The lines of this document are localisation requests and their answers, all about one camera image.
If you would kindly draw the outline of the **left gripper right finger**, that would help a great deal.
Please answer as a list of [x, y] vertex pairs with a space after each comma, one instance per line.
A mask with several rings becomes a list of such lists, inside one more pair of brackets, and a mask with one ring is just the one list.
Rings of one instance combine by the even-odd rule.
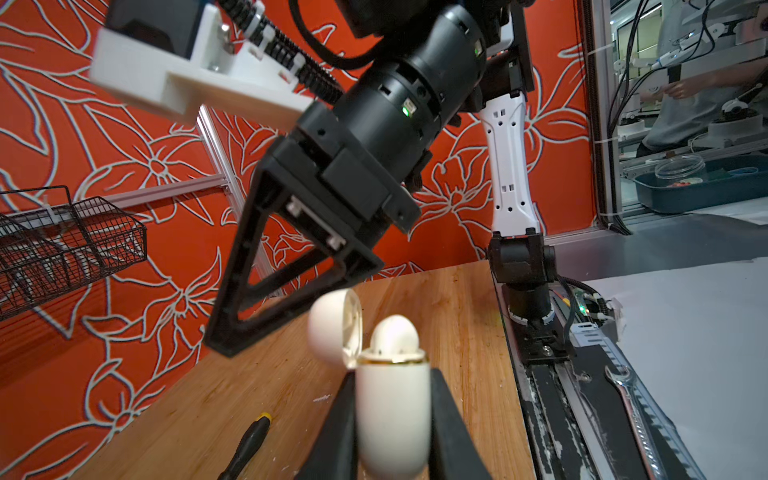
[[491, 479], [442, 372], [430, 370], [430, 479]]

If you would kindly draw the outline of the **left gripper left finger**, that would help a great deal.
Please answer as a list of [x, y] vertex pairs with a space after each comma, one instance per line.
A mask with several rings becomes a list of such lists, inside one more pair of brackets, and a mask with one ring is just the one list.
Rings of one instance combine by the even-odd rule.
[[346, 374], [296, 480], [357, 478], [355, 386], [355, 374]]

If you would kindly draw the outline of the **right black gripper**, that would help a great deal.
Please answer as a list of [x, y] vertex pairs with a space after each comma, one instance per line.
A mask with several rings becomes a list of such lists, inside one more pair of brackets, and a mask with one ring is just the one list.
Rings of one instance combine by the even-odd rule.
[[[391, 226], [408, 232], [420, 216], [411, 196], [429, 161], [431, 114], [388, 102], [312, 105], [259, 163], [238, 225], [204, 343], [233, 357], [305, 313], [322, 295], [349, 288], [384, 265], [374, 248]], [[250, 281], [267, 220], [280, 216], [312, 245], [294, 261]], [[303, 287], [240, 315], [324, 261]]]

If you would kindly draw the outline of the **white earbud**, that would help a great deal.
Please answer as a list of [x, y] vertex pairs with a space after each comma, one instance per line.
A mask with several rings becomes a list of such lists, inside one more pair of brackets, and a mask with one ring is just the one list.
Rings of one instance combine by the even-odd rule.
[[376, 325], [366, 353], [393, 362], [421, 360], [424, 356], [415, 326], [402, 315], [389, 316]]

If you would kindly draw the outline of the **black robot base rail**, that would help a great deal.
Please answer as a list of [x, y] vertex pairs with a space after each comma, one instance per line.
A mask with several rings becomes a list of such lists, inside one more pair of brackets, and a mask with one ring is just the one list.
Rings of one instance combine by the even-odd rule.
[[543, 328], [528, 332], [512, 315], [501, 286], [499, 308], [539, 479], [645, 479], [646, 471], [624, 405], [604, 368], [631, 369], [667, 479], [702, 479], [704, 473], [639, 374], [618, 347], [619, 305], [577, 282], [569, 299], [550, 291]]

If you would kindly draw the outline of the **white earbuds charging case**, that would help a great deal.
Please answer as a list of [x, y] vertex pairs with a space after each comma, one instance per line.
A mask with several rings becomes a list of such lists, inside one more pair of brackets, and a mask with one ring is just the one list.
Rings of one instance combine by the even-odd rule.
[[414, 479], [431, 443], [430, 363], [368, 356], [363, 309], [352, 289], [327, 293], [308, 316], [308, 343], [320, 360], [355, 374], [356, 440], [366, 472], [375, 479]]

